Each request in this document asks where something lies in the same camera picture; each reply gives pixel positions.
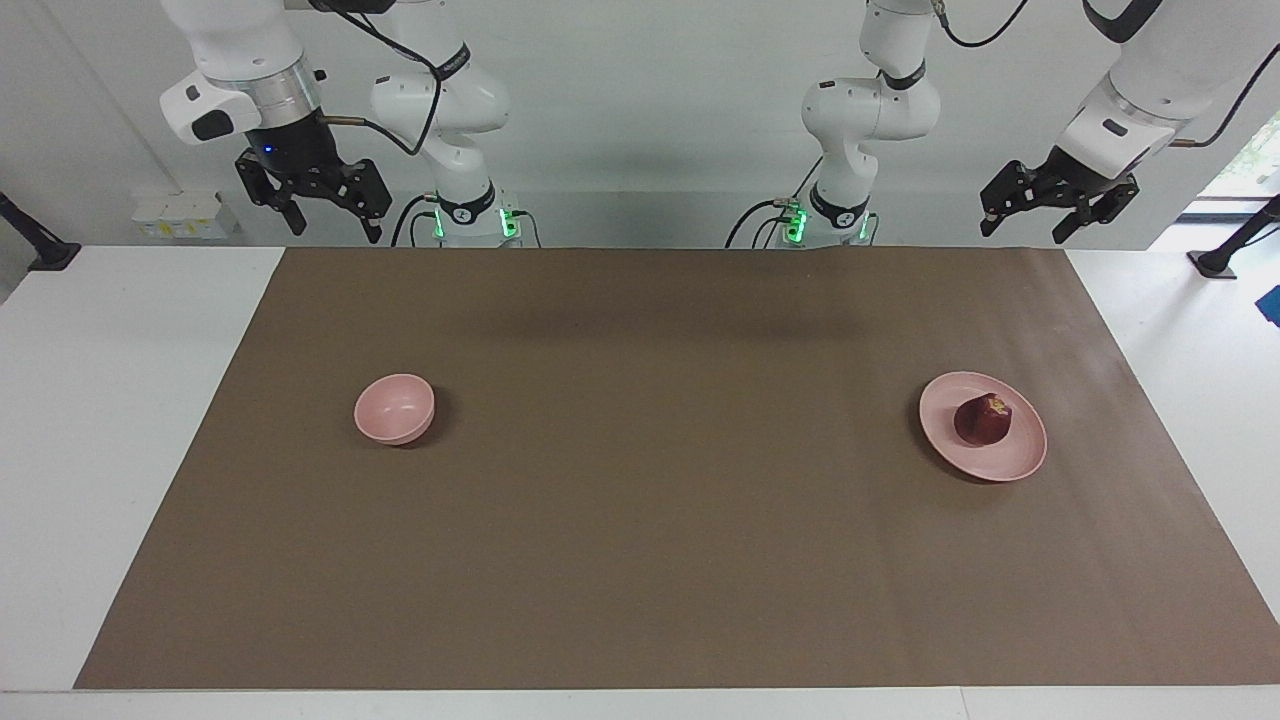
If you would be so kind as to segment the dark red apple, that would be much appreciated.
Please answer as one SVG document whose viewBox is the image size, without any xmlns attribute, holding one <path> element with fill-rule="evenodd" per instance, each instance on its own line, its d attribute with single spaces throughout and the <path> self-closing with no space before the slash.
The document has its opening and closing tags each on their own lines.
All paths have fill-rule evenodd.
<svg viewBox="0 0 1280 720">
<path fill-rule="evenodd" d="M 957 437 L 973 446 L 1002 442 L 1012 427 L 1012 406 L 997 393 L 969 398 L 954 414 Z"/>
</svg>

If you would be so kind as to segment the pink bowl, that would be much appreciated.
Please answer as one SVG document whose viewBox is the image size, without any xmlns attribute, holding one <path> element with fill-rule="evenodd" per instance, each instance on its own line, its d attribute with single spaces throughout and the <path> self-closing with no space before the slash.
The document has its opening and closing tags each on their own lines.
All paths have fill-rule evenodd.
<svg viewBox="0 0 1280 720">
<path fill-rule="evenodd" d="M 436 395 L 433 386 L 413 374 L 379 378 L 357 397 L 353 421 L 370 441 L 403 446 L 421 438 L 434 421 Z"/>
</svg>

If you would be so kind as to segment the pink plate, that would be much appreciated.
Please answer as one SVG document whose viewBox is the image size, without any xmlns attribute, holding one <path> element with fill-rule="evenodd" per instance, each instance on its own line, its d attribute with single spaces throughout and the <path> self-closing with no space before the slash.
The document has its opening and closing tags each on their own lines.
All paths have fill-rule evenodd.
<svg viewBox="0 0 1280 720">
<path fill-rule="evenodd" d="M 969 400 L 997 395 L 1012 410 L 1009 433 L 992 445 L 974 445 L 955 430 L 955 413 Z M 1032 477 L 1048 451 L 1048 436 L 1036 407 L 1009 383 L 978 372 L 950 372 L 925 384 L 918 404 L 922 429 L 951 466 L 979 480 L 1007 483 Z"/>
</svg>

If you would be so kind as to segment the black stand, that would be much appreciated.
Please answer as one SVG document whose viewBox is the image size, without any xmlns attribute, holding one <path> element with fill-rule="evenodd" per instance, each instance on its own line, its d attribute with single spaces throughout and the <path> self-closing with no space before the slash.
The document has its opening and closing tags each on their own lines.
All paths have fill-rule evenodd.
<svg viewBox="0 0 1280 720">
<path fill-rule="evenodd" d="M 1239 227 L 1216 249 L 1185 252 L 1187 259 L 1203 278 L 1234 281 L 1236 274 L 1230 268 L 1233 256 L 1280 231 L 1280 193 L 1275 193 L 1248 217 L 1243 211 L 1212 211 L 1207 215 L 1193 214 L 1192 218 L 1208 224 L 1240 222 Z"/>
<path fill-rule="evenodd" d="M 67 269 L 82 250 L 81 243 L 68 242 L 0 192 L 0 217 L 35 250 L 31 272 Z"/>
</svg>

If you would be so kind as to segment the brown table mat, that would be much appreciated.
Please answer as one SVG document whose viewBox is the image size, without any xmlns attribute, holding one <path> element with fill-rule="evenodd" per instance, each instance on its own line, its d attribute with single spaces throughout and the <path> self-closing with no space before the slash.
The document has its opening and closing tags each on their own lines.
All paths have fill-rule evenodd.
<svg viewBox="0 0 1280 720">
<path fill-rule="evenodd" d="M 1048 436 L 979 480 L 925 384 Z M 428 432 L 361 392 L 413 374 Z M 1071 263 L 292 249 L 79 689 L 1280 684 L 1280 624 Z"/>
</svg>

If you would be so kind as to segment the white wall socket box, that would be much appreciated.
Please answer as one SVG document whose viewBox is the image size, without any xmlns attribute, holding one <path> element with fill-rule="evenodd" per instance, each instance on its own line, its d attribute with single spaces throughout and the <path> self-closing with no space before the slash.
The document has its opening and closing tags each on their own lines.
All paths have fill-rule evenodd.
<svg viewBox="0 0 1280 720">
<path fill-rule="evenodd" d="M 224 241 L 239 220 L 216 191 L 184 191 L 142 197 L 131 220 L 141 237 L 156 241 Z"/>
</svg>

